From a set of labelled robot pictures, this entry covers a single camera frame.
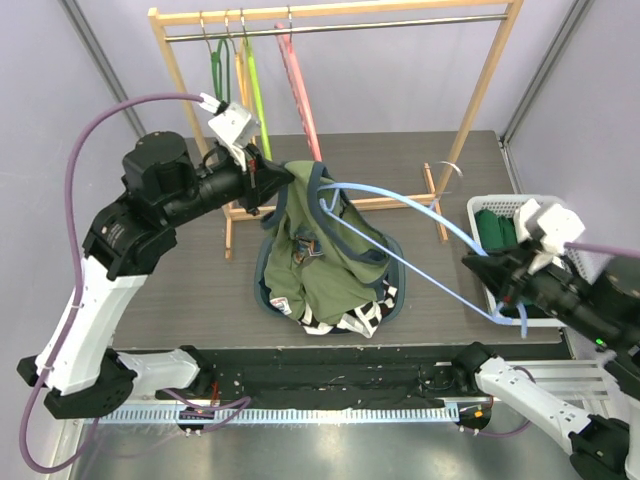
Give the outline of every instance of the wooden clothing rack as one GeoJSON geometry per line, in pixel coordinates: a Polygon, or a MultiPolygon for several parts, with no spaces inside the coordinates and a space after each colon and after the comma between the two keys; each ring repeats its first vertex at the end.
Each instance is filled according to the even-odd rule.
{"type": "MultiPolygon", "coordinates": [[[[489,49],[489,53],[485,60],[484,66],[476,83],[473,94],[467,106],[467,110],[460,124],[460,129],[455,137],[449,155],[445,162],[445,168],[438,179],[437,186],[434,183],[431,175],[431,170],[428,165],[424,165],[424,177],[426,187],[429,193],[409,195],[409,198],[422,204],[431,205],[435,203],[434,208],[436,212],[440,213],[439,201],[443,192],[447,187],[447,183],[453,172],[455,163],[458,161],[462,147],[469,135],[469,131],[473,125],[476,114],[480,108],[482,100],[487,92],[491,77],[496,70],[500,56],[504,50],[504,47],[509,38],[509,34],[513,28],[513,24],[516,21],[518,13],[522,7],[524,0],[374,0],[374,1],[362,1],[362,2],[348,2],[348,3],[329,3],[318,5],[299,5],[299,6],[285,6],[285,7],[271,7],[271,8],[252,8],[252,9],[234,9],[234,10],[219,10],[214,12],[192,12],[192,13],[175,13],[175,14],[161,14],[157,8],[151,8],[149,10],[149,20],[153,29],[154,35],[162,52],[169,74],[173,82],[176,85],[176,89],[179,92],[186,93],[187,89],[178,67],[175,54],[171,48],[171,43],[175,42],[189,42],[189,41],[203,41],[220,38],[241,38],[241,37],[258,37],[258,36],[275,36],[275,35],[293,35],[304,34],[311,32],[331,32],[341,30],[363,30],[363,29],[375,29],[375,28],[400,28],[417,25],[442,25],[453,23],[471,23],[471,22],[483,22],[483,21],[499,21],[500,26],[496,31],[495,38],[489,49]],[[367,13],[380,13],[380,12],[397,12],[406,10],[426,10],[426,9],[439,9],[439,8],[452,8],[452,7],[469,7],[469,6],[482,6],[482,5],[506,5],[506,9],[503,14],[495,15],[474,15],[474,16],[461,16],[461,17],[447,17],[436,18],[427,20],[411,20],[411,21],[399,21],[399,22],[377,22],[377,23],[362,23],[353,25],[328,25],[319,27],[294,27],[293,21],[296,18],[304,17],[321,17],[321,16],[335,16],[346,14],[367,14],[367,13]],[[286,20],[288,21],[289,28],[273,28],[269,30],[251,30],[248,27],[248,23],[257,20],[286,20]],[[241,29],[232,31],[229,28],[231,22],[240,22],[241,29]],[[206,33],[203,32],[197,35],[179,35],[169,36],[167,35],[167,27],[176,27],[184,25],[201,25],[205,24],[218,24],[223,30],[222,33],[206,33]]],[[[204,155],[208,150],[207,143],[204,138],[204,134],[198,122],[195,114],[192,102],[183,102],[184,110],[187,115],[187,119],[193,130],[193,135],[198,145],[200,153],[204,155]]],[[[406,205],[392,198],[376,197],[376,198],[364,198],[356,199],[353,201],[354,205],[359,210],[386,210],[391,208],[402,208],[406,205]]],[[[260,209],[261,213],[267,213],[273,211],[274,207],[265,206],[260,209]]],[[[233,222],[252,220],[260,217],[253,217],[247,214],[241,208],[233,208],[232,205],[225,205],[223,212],[227,220],[226,225],[226,239],[225,239],[225,257],[230,259],[232,256],[232,241],[233,241],[233,222]]],[[[444,227],[438,227],[438,234],[441,241],[447,241],[447,232],[444,227]]]]}

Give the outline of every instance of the gray wall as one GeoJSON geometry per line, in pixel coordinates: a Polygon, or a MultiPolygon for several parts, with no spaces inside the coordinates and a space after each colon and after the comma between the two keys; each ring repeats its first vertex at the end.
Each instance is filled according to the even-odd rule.
{"type": "Polygon", "coordinates": [[[565,199],[584,238],[640,248],[640,2],[594,2],[512,141],[527,192],[565,199]]]}
{"type": "MultiPolygon", "coordinates": [[[[161,13],[282,6],[283,0],[80,1],[130,95],[174,90],[147,10],[161,13]]],[[[296,5],[319,3],[299,0],[296,5]]],[[[502,131],[572,0],[527,0],[474,126],[502,131]]],[[[501,12],[502,6],[294,20],[295,26],[501,12]]],[[[249,22],[248,28],[271,28],[249,22]]],[[[295,48],[320,133],[457,130],[497,23],[297,35],[295,48]]],[[[200,26],[173,29],[200,33],[200,26]]],[[[276,41],[253,42],[272,133],[302,133],[276,41]]],[[[187,89],[211,91],[203,42],[175,45],[187,89]]],[[[149,130],[190,134],[177,105],[141,113],[149,130]]]]}
{"type": "MultiPolygon", "coordinates": [[[[57,2],[5,2],[0,157],[0,374],[2,478],[42,478],[18,453],[18,424],[29,388],[18,359],[39,353],[71,292],[62,208],[66,157],[80,129],[113,103],[57,2]]],[[[76,183],[79,231],[121,190],[120,159],[135,138],[122,118],[99,129],[81,156],[76,183]]],[[[39,405],[30,444],[49,465],[57,423],[39,405]]]]}

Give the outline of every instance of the silver hanging rail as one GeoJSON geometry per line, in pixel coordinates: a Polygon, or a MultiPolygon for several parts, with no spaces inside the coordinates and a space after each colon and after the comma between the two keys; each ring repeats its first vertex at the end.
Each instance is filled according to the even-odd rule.
{"type": "Polygon", "coordinates": [[[417,27],[427,25],[448,25],[452,23],[495,22],[506,20],[506,14],[475,15],[469,17],[432,18],[427,20],[404,20],[399,22],[359,23],[355,25],[325,25],[320,27],[272,28],[269,30],[248,30],[240,32],[221,32],[196,35],[166,36],[165,41],[193,42],[198,40],[220,40],[223,38],[269,37],[282,34],[340,32],[344,30],[371,30],[374,28],[417,27]]]}

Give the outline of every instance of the clothing label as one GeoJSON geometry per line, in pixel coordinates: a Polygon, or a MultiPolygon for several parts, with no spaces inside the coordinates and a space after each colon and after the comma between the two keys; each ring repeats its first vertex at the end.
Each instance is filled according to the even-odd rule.
{"type": "Polygon", "coordinates": [[[291,315],[291,308],[289,307],[287,297],[272,298],[271,305],[280,310],[283,315],[291,315]]]}

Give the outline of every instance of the black and white checkered fabric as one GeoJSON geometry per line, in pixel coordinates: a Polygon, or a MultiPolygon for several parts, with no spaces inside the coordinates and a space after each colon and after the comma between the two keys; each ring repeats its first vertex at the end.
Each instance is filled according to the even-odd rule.
{"type": "Polygon", "coordinates": [[[328,325],[319,322],[313,316],[311,308],[307,304],[304,315],[298,322],[310,335],[325,335],[333,331],[357,332],[366,338],[373,337],[373,334],[380,326],[380,323],[391,313],[396,305],[398,289],[383,281],[384,299],[377,302],[369,302],[353,310],[349,310],[340,319],[337,325],[328,325]]]}

